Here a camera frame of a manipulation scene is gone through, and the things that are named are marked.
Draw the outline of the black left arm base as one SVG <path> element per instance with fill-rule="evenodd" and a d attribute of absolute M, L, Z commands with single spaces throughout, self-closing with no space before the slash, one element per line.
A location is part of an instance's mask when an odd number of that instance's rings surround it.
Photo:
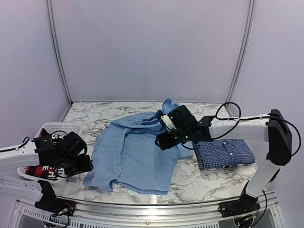
<path fill-rule="evenodd" d="M 42 197 L 35 202 L 35 208 L 52 212 L 58 216 L 61 214 L 73 216 L 76 205 L 74 201 L 58 198 L 49 182 L 39 180 L 38 183 L 41 187 Z"/>

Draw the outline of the light blue long sleeve shirt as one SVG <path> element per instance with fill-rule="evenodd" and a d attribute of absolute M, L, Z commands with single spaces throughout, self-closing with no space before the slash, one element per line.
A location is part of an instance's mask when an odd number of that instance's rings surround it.
<path fill-rule="evenodd" d="M 96 138 L 91 156 L 94 168 L 84 177 L 83 185 L 111 192 L 113 184 L 120 184 L 138 193 L 166 195 L 177 160 L 193 157 L 193 151 L 181 145 L 162 151 L 154 143 L 165 131 L 157 116 L 178 106 L 167 98 L 155 113 L 110 122 Z"/>

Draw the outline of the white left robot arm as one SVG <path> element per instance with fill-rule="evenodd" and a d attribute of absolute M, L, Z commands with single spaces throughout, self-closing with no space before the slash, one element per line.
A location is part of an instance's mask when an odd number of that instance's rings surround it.
<path fill-rule="evenodd" d="M 0 150 L 0 170 L 6 171 L 25 166 L 50 166 L 63 168 L 65 175 L 89 172 L 93 169 L 87 144 L 75 132 L 53 142 L 50 136 L 26 139 L 22 144 Z M 40 201 L 49 211 L 56 211 L 60 201 L 53 196 L 50 183 L 44 180 L 25 181 L 0 177 L 1 195 Z"/>

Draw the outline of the aluminium front frame rail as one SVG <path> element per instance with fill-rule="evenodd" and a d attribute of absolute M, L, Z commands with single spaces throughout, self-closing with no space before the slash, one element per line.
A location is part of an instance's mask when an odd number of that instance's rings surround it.
<path fill-rule="evenodd" d="M 259 196 L 259 207 L 228 213 L 232 201 L 131 205 L 73 200 L 74 213 L 54 217 L 29 200 L 16 201 L 9 228 L 285 228 L 274 192 Z"/>

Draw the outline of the left aluminium corner post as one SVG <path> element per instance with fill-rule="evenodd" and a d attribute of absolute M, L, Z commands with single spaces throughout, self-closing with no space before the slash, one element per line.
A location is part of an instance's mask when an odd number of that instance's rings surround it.
<path fill-rule="evenodd" d="M 72 101 L 71 93 L 68 88 L 66 74 L 65 74 L 65 70 L 64 70 L 63 63 L 62 63 L 60 50 L 59 50 L 56 25 L 55 25 L 55 17 L 54 17 L 54 11 L 53 11 L 53 2 L 51 0 L 46 0 L 45 2 L 46 2 L 48 26 L 49 26 L 52 47 L 53 47 L 53 51 L 54 51 L 55 62 L 57 65 L 59 78 L 60 78 L 60 81 L 61 81 L 61 84 L 63 87 L 66 101 L 67 101 L 68 105 L 71 106 L 73 104 L 73 101 Z"/>

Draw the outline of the aluminium corner post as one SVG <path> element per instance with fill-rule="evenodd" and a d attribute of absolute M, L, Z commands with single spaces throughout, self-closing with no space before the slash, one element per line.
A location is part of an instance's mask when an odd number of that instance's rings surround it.
<path fill-rule="evenodd" d="M 250 0 L 248 3 L 248 9 L 247 9 L 247 17 L 246 17 L 246 23 L 245 23 L 245 29 L 242 37 L 241 47 L 239 51 L 239 55 L 237 58 L 236 67 L 233 73 L 232 81 L 228 90 L 228 94 L 226 96 L 226 102 L 231 102 L 234 92 L 237 87 L 238 80 L 241 75 L 242 65 L 245 59 L 246 51 L 248 49 L 248 45 L 250 42 L 250 36 L 252 32 L 252 26 L 253 26 L 253 19 L 254 19 L 254 13 L 255 13 L 255 6 L 256 1 Z"/>
<path fill-rule="evenodd" d="M 64 70 L 63 63 L 62 63 L 60 50 L 59 50 L 56 25 L 55 25 L 55 17 L 54 17 L 54 11 L 53 11 L 53 2 L 51 0 L 46 0 L 45 2 L 46 2 L 48 26 L 49 26 L 52 47 L 53 47 L 53 51 L 54 51 L 55 62 L 57 65 L 59 78 L 60 78 L 60 81 L 61 81 L 61 84 L 63 87 L 66 101 L 67 101 L 68 105 L 71 106 L 73 104 L 73 101 L 72 101 L 71 93 L 68 88 L 66 74 L 65 74 L 65 70 Z"/>

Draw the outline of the blue checked folded shirt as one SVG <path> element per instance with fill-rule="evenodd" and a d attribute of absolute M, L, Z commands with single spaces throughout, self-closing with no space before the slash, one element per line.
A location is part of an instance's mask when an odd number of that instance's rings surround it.
<path fill-rule="evenodd" d="M 197 162 L 201 170 L 250 165 L 256 161 L 254 153 L 244 140 L 201 141 L 195 147 Z"/>

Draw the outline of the red black plaid shirt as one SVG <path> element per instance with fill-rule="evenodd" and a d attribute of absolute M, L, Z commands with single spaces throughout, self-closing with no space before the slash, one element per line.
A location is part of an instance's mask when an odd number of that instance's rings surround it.
<path fill-rule="evenodd" d="M 57 130 L 52 133 L 48 133 L 45 128 L 42 128 L 38 138 L 48 137 L 52 139 L 55 144 L 59 139 L 63 139 L 67 136 L 67 132 L 63 130 Z M 26 177 L 35 177 L 46 179 L 49 181 L 58 181 L 61 178 L 66 178 L 65 171 L 63 168 L 54 168 L 51 166 L 28 166 L 25 169 Z"/>

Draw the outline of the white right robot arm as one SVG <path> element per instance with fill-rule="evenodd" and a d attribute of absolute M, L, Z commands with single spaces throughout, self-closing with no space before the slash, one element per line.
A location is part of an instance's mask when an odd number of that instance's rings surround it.
<path fill-rule="evenodd" d="M 278 109 L 256 116 L 219 117 L 207 115 L 197 120 L 184 105 L 157 117 L 164 133 L 157 135 L 155 143 L 163 151 L 186 142 L 215 140 L 245 140 L 257 156 L 258 166 L 244 187 L 235 208 L 245 213 L 254 205 L 262 190 L 274 179 L 279 170 L 293 156 L 292 124 Z"/>

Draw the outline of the white plastic laundry basket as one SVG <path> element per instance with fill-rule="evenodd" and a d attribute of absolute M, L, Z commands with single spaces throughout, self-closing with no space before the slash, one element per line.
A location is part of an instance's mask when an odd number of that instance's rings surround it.
<path fill-rule="evenodd" d="M 83 130 L 83 127 L 80 124 L 51 122 L 51 123 L 46 123 L 46 124 L 41 126 L 41 128 L 38 130 L 38 132 L 35 135 L 36 138 L 38 138 L 38 135 L 39 135 L 40 131 L 42 130 L 42 128 L 45 128 L 48 133 L 52 133 L 52 132 L 57 131 L 57 130 L 63 130 L 65 132 L 67 132 L 67 134 L 70 133 L 70 132 L 75 132 L 79 135 L 81 134 L 81 132 Z M 30 181 L 37 181 L 37 180 L 48 181 L 46 179 L 41 179 L 41 178 L 26 177 L 26 175 L 25 175 L 25 169 L 26 168 L 27 167 L 17 168 L 17 174 L 20 177 L 23 177 L 23 178 L 25 178 L 27 180 L 30 180 Z M 61 178 L 58 181 L 49 180 L 48 182 L 55 187 L 62 187 L 66 184 L 66 181 L 67 181 L 67 178 Z"/>

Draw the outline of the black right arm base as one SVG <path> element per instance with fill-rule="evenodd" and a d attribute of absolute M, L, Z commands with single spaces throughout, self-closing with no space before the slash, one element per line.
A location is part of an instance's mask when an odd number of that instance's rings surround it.
<path fill-rule="evenodd" d="M 236 200 L 221 202 L 218 205 L 218 212 L 223 218 L 237 216 L 260 210 L 258 197 L 254 198 L 243 189 L 240 197 Z"/>

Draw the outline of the right aluminium corner post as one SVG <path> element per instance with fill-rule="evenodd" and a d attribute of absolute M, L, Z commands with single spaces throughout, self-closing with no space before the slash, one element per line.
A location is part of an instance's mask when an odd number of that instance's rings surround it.
<path fill-rule="evenodd" d="M 253 26 L 253 19 L 254 19 L 254 13 L 255 13 L 255 6 L 256 1 L 250 0 L 248 3 L 248 9 L 247 9 L 247 17 L 246 17 L 246 23 L 245 23 L 245 29 L 242 37 L 241 47 L 239 51 L 239 55 L 237 58 L 236 67 L 233 73 L 232 81 L 228 90 L 228 94 L 226 96 L 226 102 L 231 102 L 234 92 L 237 87 L 238 80 L 241 75 L 242 65 L 245 59 L 246 51 L 248 49 L 248 45 L 250 42 L 250 36 L 252 32 L 252 26 Z"/>

